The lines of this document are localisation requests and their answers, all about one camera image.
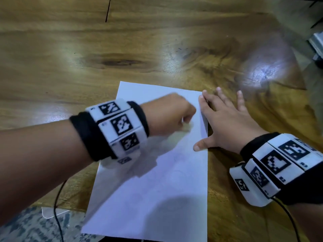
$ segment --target white paper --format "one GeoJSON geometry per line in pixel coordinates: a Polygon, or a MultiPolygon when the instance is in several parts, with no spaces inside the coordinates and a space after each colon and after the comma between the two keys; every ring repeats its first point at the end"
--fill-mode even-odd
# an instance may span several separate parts
{"type": "Polygon", "coordinates": [[[101,162],[82,233],[162,242],[207,242],[207,137],[201,92],[120,82],[117,98],[138,104],[176,92],[197,109],[190,132],[148,138],[136,162],[101,162]]]}

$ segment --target left hand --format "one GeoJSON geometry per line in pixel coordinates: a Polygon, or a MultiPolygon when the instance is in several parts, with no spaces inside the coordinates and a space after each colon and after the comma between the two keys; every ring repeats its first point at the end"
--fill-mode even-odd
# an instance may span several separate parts
{"type": "Polygon", "coordinates": [[[140,105],[148,122],[150,136],[169,135],[189,123],[196,108],[184,97],[171,93],[140,105]]]}

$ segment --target wooden table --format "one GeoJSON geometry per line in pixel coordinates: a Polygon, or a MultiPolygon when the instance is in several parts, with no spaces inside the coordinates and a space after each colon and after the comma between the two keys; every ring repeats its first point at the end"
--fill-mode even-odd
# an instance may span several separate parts
{"type": "MultiPolygon", "coordinates": [[[[114,99],[119,81],[213,91],[268,131],[323,150],[294,55],[263,0],[1,0],[0,128],[61,119],[114,99]]],[[[246,203],[228,175],[240,157],[209,151],[209,241],[296,241],[286,214],[246,203]]],[[[60,207],[86,211],[93,164],[60,207]]],[[[35,204],[53,206],[57,189],[35,204]]]]}

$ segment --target right hand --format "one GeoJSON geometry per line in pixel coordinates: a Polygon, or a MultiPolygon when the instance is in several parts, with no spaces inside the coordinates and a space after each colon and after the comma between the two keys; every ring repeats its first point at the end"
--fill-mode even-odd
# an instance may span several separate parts
{"type": "Polygon", "coordinates": [[[199,96],[201,111],[212,127],[213,134],[198,141],[193,149],[200,151],[210,147],[221,147],[240,154],[248,142],[268,132],[263,130],[249,115],[241,91],[237,92],[238,107],[236,109],[220,87],[216,90],[218,96],[209,94],[206,90],[199,96]],[[216,111],[210,108],[208,102],[214,105],[216,111]]]}

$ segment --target forearm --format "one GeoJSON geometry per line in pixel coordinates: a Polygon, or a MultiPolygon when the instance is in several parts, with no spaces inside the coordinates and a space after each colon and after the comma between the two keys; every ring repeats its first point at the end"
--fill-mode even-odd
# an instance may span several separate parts
{"type": "Polygon", "coordinates": [[[298,203],[288,209],[311,242],[323,241],[323,205],[298,203]]]}
{"type": "Polygon", "coordinates": [[[0,132],[0,224],[91,164],[69,120],[0,132]]]}

